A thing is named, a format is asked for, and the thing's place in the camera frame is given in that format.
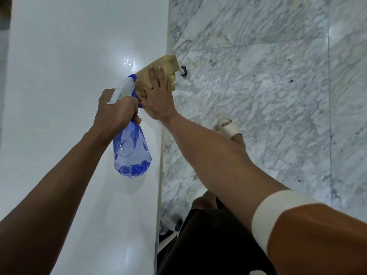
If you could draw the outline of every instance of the yellow cloth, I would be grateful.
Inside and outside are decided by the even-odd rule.
[[[175,73],[179,71],[179,65],[178,65],[176,56],[175,55],[164,55],[163,57],[160,57],[159,59],[155,60],[153,63],[147,65],[146,67],[144,67],[143,69],[135,73],[137,80],[143,82],[148,87],[152,88],[152,84],[149,79],[150,66],[152,66],[155,69],[156,73],[157,73],[158,66],[162,67],[164,74],[166,76],[166,81],[168,77],[171,79],[171,88],[172,88],[172,91],[174,91],[175,90],[174,81],[176,81]],[[136,92],[139,95],[146,97],[146,94],[143,88],[140,88],[136,85],[135,87],[136,87]]]

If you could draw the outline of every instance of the blue spray bottle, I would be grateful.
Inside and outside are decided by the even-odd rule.
[[[124,96],[137,97],[134,82],[136,75],[125,78],[115,89],[108,104],[114,104]],[[129,125],[113,139],[115,169],[123,176],[137,177],[144,174],[152,162],[140,125]]]

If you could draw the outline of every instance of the black shorts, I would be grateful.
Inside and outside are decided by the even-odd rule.
[[[159,274],[276,274],[252,234],[219,200],[217,205],[190,210]]]

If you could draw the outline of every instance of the hand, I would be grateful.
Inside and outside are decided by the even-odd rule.
[[[125,96],[115,104],[107,104],[114,89],[105,89],[98,101],[98,111],[94,118],[92,129],[104,140],[112,139],[124,130],[131,120],[140,124],[138,114],[138,99]]]
[[[158,75],[159,79],[155,70],[153,68],[149,69],[149,78],[153,85],[152,89],[141,81],[137,83],[146,92],[146,98],[138,96],[141,107],[153,119],[161,121],[165,117],[177,114],[177,111],[172,97],[171,79],[168,78],[166,83],[164,71],[160,67],[158,67]]]

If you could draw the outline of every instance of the white slipper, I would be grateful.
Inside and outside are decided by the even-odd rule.
[[[230,119],[219,120],[216,126],[216,130],[229,139],[231,139],[236,134],[241,134],[237,125]]]

